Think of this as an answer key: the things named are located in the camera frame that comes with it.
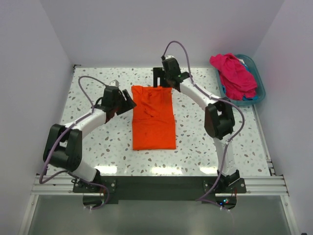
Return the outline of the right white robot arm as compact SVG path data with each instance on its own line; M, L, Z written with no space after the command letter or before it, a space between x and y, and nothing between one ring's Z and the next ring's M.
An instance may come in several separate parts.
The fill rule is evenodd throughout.
M153 68L153 86L173 88L191 98L204 111L204 128L213 139L218 156L218 183L229 186L240 178L235 164L231 134L235 118L230 102L194 84L189 72L181 72L173 56L162 56L162 67Z

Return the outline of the orange t shirt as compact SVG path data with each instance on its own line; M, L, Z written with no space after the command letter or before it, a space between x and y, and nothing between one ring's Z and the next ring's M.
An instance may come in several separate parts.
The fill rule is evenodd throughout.
M176 149L172 89L132 86L133 150Z

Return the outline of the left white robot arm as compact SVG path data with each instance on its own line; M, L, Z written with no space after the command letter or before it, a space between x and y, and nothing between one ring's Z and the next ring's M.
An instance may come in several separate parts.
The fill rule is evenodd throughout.
M115 115L130 111L135 106L127 90L107 86L103 96L91 105L85 115L65 125L51 126L43 154L45 167L52 165L83 181L100 183L99 170L83 160L83 139Z

